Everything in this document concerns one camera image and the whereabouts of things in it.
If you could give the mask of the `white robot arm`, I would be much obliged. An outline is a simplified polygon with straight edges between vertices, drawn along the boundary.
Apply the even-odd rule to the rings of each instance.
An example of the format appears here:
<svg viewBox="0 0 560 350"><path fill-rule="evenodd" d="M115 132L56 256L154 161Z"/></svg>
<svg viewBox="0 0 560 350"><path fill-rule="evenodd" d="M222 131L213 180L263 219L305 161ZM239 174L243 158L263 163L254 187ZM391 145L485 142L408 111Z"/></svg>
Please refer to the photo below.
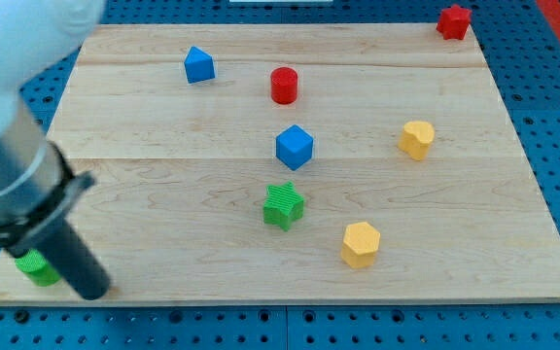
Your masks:
<svg viewBox="0 0 560 350"><path fill-rule="evenodd" d="M74 177L19 90L79 47L104 8L99 0L0 1L0 248L45 220Z"/></svg>

